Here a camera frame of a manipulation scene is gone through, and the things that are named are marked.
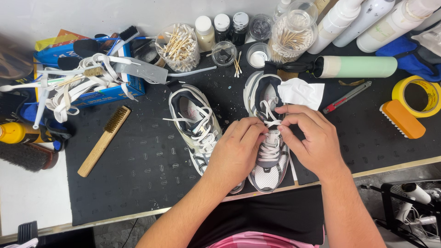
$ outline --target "pink shirt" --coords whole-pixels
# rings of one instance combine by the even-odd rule
[[[277,235],[259,233],[259,232],[243,232],[228,238],[224,238],[219,242],[212,244],[207,248],[318,248],[319,245],[305,244]]]

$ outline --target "white sneaker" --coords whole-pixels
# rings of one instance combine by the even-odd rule
[[[202,176],[207,169],[211,153],[222,136],[222,130],[206,96],[195,86],[180,85],[177,80],[167,84],[172,90],[168,99],[176,128],[188,145],[191,161]],[[245,180],[231,190],[242,190]]]
[[[243,90],[243,100],[249,116],[260,118],[269,129],[266,139],[259,147],[256,165],[248,175],[252,185],[263,193],[271,193],[280,185],[290,159],[289,148],[277,129],[283,116],[274,112],[275,107],[283,105],[277,91],[281,82],[277,75],[264,75],[262,71],[258,71],[248,78]]]

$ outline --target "yellow tape roll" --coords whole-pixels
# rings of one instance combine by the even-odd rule
[[[427,93],[428,103],[422,111],[416,111],[412,109],[404,98],[404,89],[411,84],[415,83],[421,86]],[[432,116],[441,109],[440,102],[441,87],[438,83],[431,83],[419,76],[411,76],[399,81],[392,90],[392,100],[398,100],[403,106],[413,115],[415,118],[423,118]]]

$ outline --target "hand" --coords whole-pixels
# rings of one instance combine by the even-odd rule
[[[336,128],[322,113],[303,105],[284,105],[275,111],[289,114],[277,128],[300,163],[320,180],[348,169],[341,157]],[[300,141],[288,128],[291,124],[298,124],[306,139]]]
[[[226,195],[256,164],[260,143],[268,128],[257,117],[234,121],[214,147],[202,179]]]

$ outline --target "person's right hand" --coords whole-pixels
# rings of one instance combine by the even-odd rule
[[[341,157],[336,128],[322,113],[303,105],[284,105],[275,111],[289,114],[277,128],[300,163],[320,180],[347,169]],[[298,124],[306,139],[300,141],[288,128],[291,124]]]

